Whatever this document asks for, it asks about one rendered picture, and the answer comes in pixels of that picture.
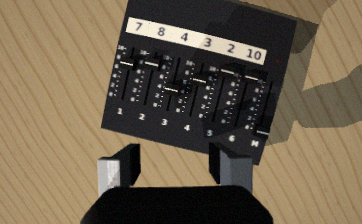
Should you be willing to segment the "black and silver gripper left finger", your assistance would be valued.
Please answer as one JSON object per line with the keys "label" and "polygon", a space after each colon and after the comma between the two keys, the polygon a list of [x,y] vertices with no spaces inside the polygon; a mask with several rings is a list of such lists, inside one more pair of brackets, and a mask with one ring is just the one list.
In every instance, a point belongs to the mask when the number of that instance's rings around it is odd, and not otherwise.
{"label": "black and silver gripper left finger", "polygon": [[108,189],[134,186],[141,173],[140,143],[130,143],[111,157],[97,160],[99,197]]}

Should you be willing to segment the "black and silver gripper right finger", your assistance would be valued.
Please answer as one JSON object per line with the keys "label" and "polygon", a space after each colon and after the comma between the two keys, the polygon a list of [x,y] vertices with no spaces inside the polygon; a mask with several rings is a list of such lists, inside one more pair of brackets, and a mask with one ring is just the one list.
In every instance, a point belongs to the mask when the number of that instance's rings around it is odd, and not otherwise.
{"label": "black and silver gripper right finger", "polygon": [[242,186],[252,194],[252,156],[239,155],[219,142],[209,142],[209,172],[217,185]]}

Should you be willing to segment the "black lighting desk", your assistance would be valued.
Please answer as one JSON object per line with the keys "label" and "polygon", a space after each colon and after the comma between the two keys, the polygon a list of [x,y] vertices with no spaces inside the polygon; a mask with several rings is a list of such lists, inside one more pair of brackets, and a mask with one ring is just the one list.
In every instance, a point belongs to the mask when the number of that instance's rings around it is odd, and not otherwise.
{"label": "black lighting desk", "polygon": [[296,25],[225,0],[128,0],[101,128],[259,166]]}

